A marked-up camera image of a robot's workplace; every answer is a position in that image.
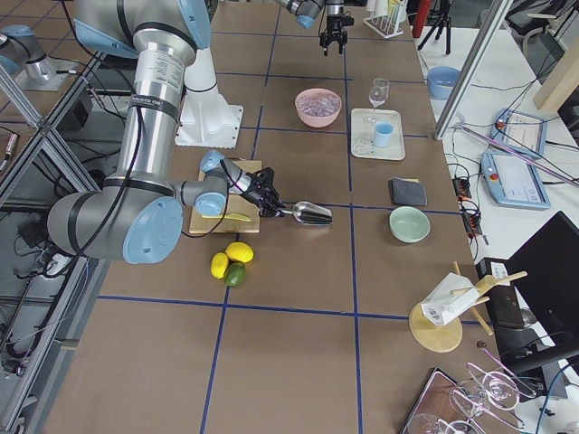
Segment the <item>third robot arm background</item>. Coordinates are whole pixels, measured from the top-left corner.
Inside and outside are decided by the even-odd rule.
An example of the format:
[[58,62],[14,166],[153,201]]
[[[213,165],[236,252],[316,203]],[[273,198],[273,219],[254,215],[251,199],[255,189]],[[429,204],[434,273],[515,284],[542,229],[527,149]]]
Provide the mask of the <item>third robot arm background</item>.
[[1,29],[1,66],[23,90],[57,91],[77,62],[50,57],[26,25]]

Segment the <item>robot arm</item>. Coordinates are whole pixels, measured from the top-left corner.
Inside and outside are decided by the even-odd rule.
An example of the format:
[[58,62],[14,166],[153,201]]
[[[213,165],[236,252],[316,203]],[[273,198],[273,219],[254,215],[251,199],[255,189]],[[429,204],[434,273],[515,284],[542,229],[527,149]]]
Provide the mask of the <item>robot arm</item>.
[[208,152],[200,181],[168,178],[181,114],[185,71],[211,40],[202,1],[80,1],[73,21],[79,41],[137,60],[116,172],[99,191],[72,193],[50,210],[52,241],[77,257],[157,263],[175,248],[184,210],[223,213],[237,194],[266,218],[282,215],[273,172],[243,171]]
[[276,0],[276,3],[296,16],[296,22],[304,29],[309,29],[320,13],[324,13],[319,28],[319,46],[323,54],[328,56],[330,45],[335,42],[339,54],[344,53],[347,45],[347,27],[355,23],[354,18],[345,10],[345,3],[339,0]]

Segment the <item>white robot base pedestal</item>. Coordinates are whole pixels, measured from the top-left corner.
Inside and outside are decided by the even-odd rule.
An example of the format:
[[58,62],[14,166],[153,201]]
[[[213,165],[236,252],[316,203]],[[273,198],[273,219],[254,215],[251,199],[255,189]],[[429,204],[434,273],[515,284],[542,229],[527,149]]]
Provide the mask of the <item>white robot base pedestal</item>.
[[184,84],[176,145],[235,148],[243,106],[229,104],[219,91],[210,48],[197,51],[185,69]]

